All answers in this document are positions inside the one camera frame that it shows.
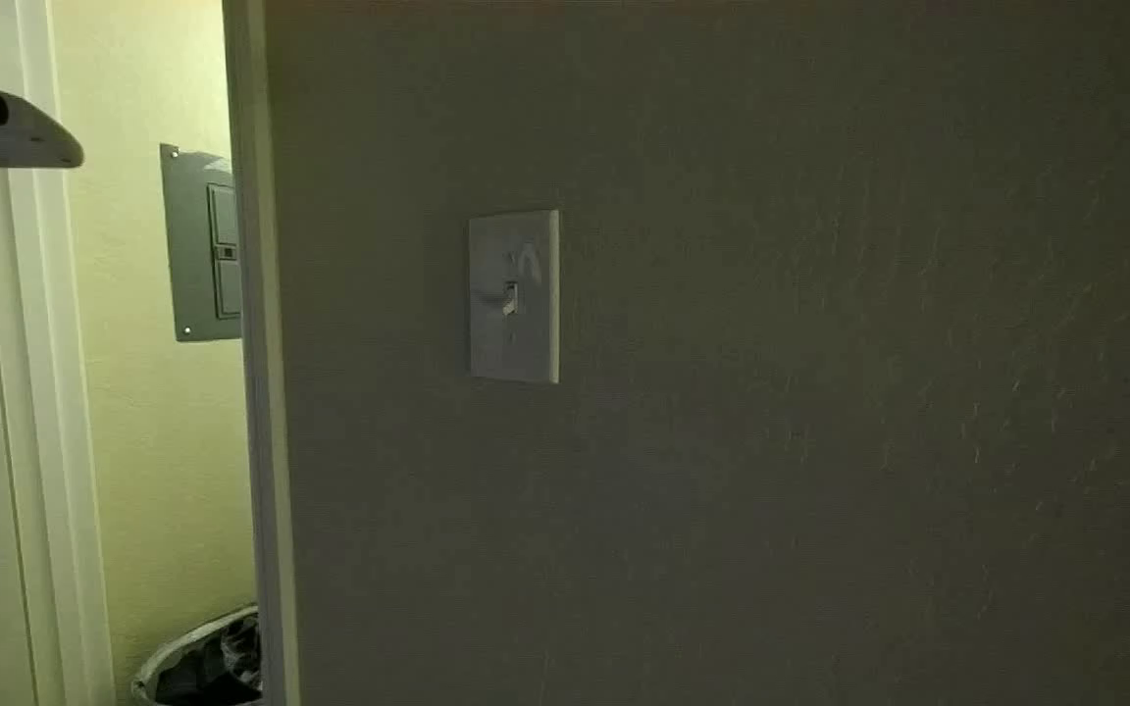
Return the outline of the black trash bin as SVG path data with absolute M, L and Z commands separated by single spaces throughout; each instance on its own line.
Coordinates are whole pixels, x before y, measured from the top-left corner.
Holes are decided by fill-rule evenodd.
M 134 676 L 141 706 L 259 706 L 263 630 L 259 608 L 225 613 L 161 644 Z

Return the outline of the grey electrical panel box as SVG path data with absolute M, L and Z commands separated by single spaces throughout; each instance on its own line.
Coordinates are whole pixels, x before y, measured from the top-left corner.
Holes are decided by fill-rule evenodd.
M 235 181 L 225 158 L 161 149 L 171 321 L 182 340 L 242 332 Z

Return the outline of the white wall light switch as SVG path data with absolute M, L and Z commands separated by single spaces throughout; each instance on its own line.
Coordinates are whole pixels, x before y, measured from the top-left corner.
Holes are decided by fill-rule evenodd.
M 560 211 L 507 211 L 467 222 L 471 371 L 560 379 Z

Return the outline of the white door frame trim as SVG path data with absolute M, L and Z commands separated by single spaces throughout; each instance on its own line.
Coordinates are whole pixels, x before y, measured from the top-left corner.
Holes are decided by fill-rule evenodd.
M 0 171 L 0 401 L 39 706 L 117 706 L 72 187 Z

